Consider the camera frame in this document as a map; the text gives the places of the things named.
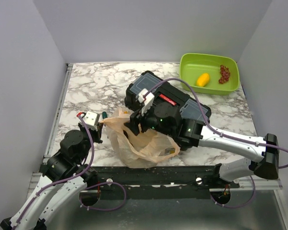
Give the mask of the red fake grapes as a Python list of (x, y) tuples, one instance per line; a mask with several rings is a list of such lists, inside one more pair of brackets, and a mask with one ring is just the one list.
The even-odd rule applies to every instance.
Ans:
[(219, 84), (224, 84), (229, 81), (229, 78), (231, 76), (230, 70), (228, 67), (224, 65), (220, 65), (220, 79), (219, 79)]

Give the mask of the yellow fake lemon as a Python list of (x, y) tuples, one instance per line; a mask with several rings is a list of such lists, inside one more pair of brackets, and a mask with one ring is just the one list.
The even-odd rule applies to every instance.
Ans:
[(203, 73), (196, 81), (197, 87), (205, 87), (210, 82), (210, 75)]

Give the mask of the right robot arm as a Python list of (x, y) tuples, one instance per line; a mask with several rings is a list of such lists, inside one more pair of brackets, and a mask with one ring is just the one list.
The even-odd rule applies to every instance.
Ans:
[(278, 179), (279, 151), (277, 137), (251, 137), (209, 127), (203, 121), (181, 117), (178, 107), (169, 103), (152, 106), (146, 113), (133, 112), (125, 126), (134, 134), (153, 129), (171, 137), (180, 147), (208, 147), (242, 156), (242, 159), (215, 166), (211, 182), (221, 188), (235, 179), (256, 175), (267, 180)]

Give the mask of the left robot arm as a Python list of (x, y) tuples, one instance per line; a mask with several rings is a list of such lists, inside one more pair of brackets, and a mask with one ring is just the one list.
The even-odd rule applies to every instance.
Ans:
[(94, 143), (102, 143), (103, 124), (67, 132), (60, 149), (42, 165), (38, 184), (22, 208), (0, 223), (3, 230), (45, 230), (63, 206), (83, 189), (98, 183), (96, 170), (83, 164)]

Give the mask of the translucent orange plastic bag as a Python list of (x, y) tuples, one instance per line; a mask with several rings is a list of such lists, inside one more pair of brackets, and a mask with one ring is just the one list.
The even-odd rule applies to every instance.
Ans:
[(169, 136), (152, 129), (139, 135), (133, 134), (124, 123), (129, 121), (132, 110), (118, 107), (113, 114), (101, 121), (106, 135), (123, 164), (129, 168), (151, 168), (177, 156), (178, 144)]

